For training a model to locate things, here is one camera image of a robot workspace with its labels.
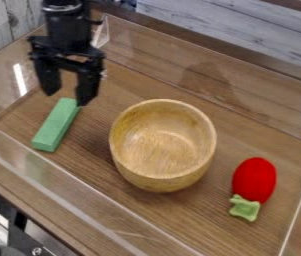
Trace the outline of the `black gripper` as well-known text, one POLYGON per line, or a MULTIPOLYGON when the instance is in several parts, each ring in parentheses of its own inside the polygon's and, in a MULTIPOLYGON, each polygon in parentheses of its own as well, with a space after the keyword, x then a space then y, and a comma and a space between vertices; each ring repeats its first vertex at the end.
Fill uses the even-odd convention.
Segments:
POLYGON ((78 73, 77 105, 86 106, 97 97, 105 54, 93 45, 93 20, 88 0, 42 0, 48 34, 31 36, 30 59, 41 88, 48 96, 61 89, 60 70, 78 73))

